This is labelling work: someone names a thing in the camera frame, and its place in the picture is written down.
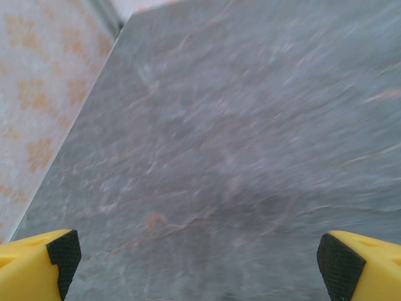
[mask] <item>black rubber pad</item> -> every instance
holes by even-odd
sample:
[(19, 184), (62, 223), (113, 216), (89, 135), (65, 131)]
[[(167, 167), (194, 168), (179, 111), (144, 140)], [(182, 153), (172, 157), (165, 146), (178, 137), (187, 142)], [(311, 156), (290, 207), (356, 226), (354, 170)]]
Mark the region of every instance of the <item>black rubber pad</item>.
[(81, 261), (78, 233), (72, 230), (48, 243), (46, 247), (51, 263), (58, 266), (58, 290), (61, 300), (64, 300)]
[(366, 260), (330, 234), (322, 236), (317, 257), (331, 300), (351, 301)]

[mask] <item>gray marble surface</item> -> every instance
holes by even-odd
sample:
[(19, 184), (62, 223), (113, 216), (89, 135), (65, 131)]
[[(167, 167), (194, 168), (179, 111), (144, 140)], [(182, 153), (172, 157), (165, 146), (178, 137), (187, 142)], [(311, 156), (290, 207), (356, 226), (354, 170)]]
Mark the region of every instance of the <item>gray marble surface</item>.
[(401, 2), (133, 16), (15, 239), (76, 228), (67, 300), (328, 300), (323, 233), (401, 243)]

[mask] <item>orange floral pattern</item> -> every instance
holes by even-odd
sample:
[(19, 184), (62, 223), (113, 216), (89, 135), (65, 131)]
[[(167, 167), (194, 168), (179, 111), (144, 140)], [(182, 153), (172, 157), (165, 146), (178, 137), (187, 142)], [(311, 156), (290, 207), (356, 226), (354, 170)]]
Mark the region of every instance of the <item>orange floral pattern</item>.
[(80, 0), (7, 1), (0, 19), (2, 242), (28, 208), (113, 37)]

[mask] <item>yellow plastic part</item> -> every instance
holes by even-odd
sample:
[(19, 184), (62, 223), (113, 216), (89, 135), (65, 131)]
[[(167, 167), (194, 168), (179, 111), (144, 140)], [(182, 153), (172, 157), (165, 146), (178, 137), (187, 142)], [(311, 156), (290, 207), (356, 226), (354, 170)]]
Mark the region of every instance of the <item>yellow plastic part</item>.
[(401, 300), (401, 246), (345, 231), (334, 236), (366, 260), (352, 301)]
[(1, 301), (60, 301), (59, 270), (46, 245), (71, 230), (58, 230), (0, 245)]

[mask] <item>marble veining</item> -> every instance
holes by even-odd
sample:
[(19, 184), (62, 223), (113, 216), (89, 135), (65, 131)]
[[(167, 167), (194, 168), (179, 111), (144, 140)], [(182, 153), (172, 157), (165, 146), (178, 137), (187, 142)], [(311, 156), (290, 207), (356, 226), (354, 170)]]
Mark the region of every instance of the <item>marble veining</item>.
[(133, 16), (15, 239), (78, 230), (67, 300), (328, 300), (323, 233), (401, 243), (400, 10)]

